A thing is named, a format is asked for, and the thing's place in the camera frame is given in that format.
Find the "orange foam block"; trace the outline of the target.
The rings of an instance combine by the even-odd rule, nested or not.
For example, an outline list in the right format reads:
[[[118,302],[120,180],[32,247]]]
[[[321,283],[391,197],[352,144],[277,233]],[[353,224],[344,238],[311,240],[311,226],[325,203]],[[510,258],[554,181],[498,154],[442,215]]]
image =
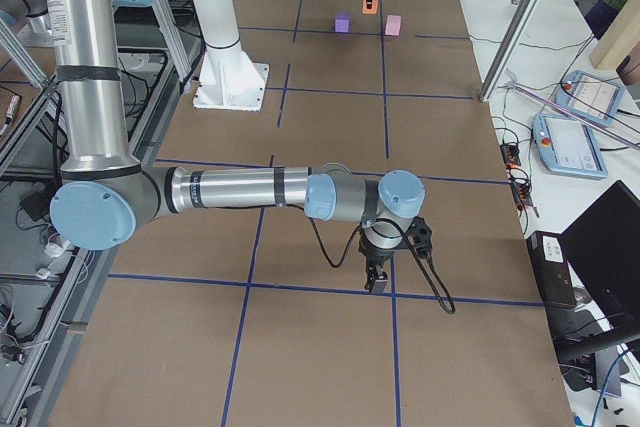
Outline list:
[[[363,15],[376,15],[378,13],[378,0],[363,0],[361,12]]]

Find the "pink foam block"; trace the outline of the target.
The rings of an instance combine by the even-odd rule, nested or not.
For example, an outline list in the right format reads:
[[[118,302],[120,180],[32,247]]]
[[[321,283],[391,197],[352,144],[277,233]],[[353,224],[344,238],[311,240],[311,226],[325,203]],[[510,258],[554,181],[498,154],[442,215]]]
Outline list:
[[[385,21],[384,35],[398,37],[401,33],[402,17],[400,15],[388,15]]]

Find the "purple foam block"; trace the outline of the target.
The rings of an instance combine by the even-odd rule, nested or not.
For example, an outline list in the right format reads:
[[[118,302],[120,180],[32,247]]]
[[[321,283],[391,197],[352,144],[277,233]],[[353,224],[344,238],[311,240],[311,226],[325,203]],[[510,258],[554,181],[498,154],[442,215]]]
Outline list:
[[[334,18],[334,32],[348,34],[350,32],[351,16],[349,12],[338,12]]]

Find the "brown paper table cover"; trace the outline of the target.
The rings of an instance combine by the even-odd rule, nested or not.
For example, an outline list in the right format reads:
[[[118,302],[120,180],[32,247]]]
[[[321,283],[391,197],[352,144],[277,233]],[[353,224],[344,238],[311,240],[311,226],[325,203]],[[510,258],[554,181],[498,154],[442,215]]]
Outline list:
[[[53,201],[56,227],[79,246],[120,245],[146,225],[201,219],[171,233],[151,252],[180,266],[211,252],[217,268],[234,252],[240,213],[295,208],[314,221],[355,225],[365,255],[363,294],[328,288],[259,287],[233,281],[180,287],[156,280],[113,280],[132,293],[101,308],[129,327],[108,348],[130,345],[124,358],[102,360],[87,343],[49,417],[52,426],[205,426],[206,375],[228,355],[220,384],[225,426],[568,426],[563,382],[551,364],[548,335],[516,332],[508,309],[541,318],[535,292],[483,299],[461,310],[444,295],[409,298],[385,288],[385,264],[404,246],[423,207],[422,181],[403,155],[381,154],[391,171],[374,178],[342,162],[322,166],[198,171],[145,167],[118,139],[118,114],[91,85],[114,81],[106,57],[113,17],[102,0],[83,0],[68,23],[74,49],[88,64],[57,50],[72,153]],[[213,303],[187,310],[206,292]],[[183,316],[178,309],[185,309]]]

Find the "long reacher stick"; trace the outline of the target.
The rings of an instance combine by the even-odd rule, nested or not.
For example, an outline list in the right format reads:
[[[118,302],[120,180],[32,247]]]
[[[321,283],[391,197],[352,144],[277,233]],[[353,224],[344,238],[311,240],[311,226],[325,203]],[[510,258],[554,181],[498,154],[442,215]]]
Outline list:
[[[639,149],[639,143],[638,142],[633,142],[631,140],[628,140],[624,137],[622,137],[619,134],[616,134],[615,132],[613,132],[610,127],[602,127],[600,125],[595,124],[594,122],[581,118],[580,116],[572,113],[571,111],[569,111],[568,109],[558,105],[555,103],[555,99],[554,100],[550,100],[550,99],[546,99],[544,97],[541,97],[539,94],[537,94],[536,92],[534,92],[531,88],[525,86],[524,84],[520,83],[517,81],[517,77],[516,75],[510,71],[507,70],[507,76],[509,78],[509,82],[505,85],[505,87],[507,89],[514,89],[520,93],[523,93],[531,98],[533,98],[536,101],[542,102],[545,106],[549,107],[550,109],[552,109],[554,112],[556,113],[560,113],[572,120],[576,120],[581,122],[582,124],[593,128],[595,131],[604,134],[605,136],[615,140],[616,142],[622,144],[622,149],[625,148],[631,148],[631,149],[635,149],[638,150]],[[639,130],[631,127],[629,124],[624,123],[623,121],[619,120],[616,118],[616,114],[614,116],[614,122],[619,123],[620,125],[622,125],[623,127],[628,128],[629,130],[632,130],[635,133],[639,133]]]

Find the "black computer box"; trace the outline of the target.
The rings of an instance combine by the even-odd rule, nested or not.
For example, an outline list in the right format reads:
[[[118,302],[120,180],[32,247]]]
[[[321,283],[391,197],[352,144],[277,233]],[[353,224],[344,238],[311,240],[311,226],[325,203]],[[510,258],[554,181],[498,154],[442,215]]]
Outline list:
[[[534,231],[526,239],[526,243],[543,303],[549,307],[574,309],[577,302],[559,235]]]

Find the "near teach pendant tablet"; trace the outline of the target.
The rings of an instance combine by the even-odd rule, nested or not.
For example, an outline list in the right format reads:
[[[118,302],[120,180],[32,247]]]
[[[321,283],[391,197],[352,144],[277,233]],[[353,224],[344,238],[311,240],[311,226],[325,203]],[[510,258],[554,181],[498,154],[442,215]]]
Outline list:
[[[540,160],[549,172],[595,180],[608,177],[590,127],[564,116],[538,113],[532,130]]]

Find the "teach pendant tablet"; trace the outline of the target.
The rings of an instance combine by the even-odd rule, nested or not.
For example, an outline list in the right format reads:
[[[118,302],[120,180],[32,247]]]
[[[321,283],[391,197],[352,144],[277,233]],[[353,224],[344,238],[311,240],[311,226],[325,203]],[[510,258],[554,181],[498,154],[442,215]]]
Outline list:
[[[590,127],[564,116],[538,113],[532,130],[540,160],[549,172],[595,180],[608,177]]]
[[[597,125],[610,127],[622,98],[619,83],[575,70],[561,82],[555,103]]]

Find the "black monitor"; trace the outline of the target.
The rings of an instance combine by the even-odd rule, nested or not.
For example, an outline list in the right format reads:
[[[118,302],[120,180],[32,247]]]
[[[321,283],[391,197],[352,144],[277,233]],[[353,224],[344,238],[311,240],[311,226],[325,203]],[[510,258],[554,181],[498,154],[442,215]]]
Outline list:
[[[561,234],[562,252],[600,310],[609,331],[557,344],[564,362],[625,344],[639,347],[639,198],[615,181]]]

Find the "far teach pendant tablet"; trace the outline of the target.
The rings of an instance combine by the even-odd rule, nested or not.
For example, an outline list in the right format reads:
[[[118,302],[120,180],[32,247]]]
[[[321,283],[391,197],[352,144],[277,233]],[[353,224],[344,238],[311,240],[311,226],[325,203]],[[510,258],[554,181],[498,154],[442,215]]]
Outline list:
[[[610,127],[622,98],[619,83],[575,70],[561,82],[555,103],[597,125]]]

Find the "aluminium frame post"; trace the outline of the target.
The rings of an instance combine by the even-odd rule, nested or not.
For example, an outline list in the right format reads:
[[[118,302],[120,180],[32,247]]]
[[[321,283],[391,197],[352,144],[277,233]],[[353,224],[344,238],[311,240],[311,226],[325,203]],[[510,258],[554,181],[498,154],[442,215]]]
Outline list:
[[[481,102],[488,102],[490,100],[539,2],[540,0],[519,0],[519,3],[516,5],[515,13],[479,92],[479,100]]]

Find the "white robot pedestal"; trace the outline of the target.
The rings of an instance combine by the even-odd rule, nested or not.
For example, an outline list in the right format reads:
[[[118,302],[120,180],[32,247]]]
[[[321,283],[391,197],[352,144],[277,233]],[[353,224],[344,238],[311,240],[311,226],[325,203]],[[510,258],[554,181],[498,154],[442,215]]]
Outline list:
[[[258,111],[269,66],[244,51],[233,0],[192,0],[205,54],[194,97],[198,109]]]

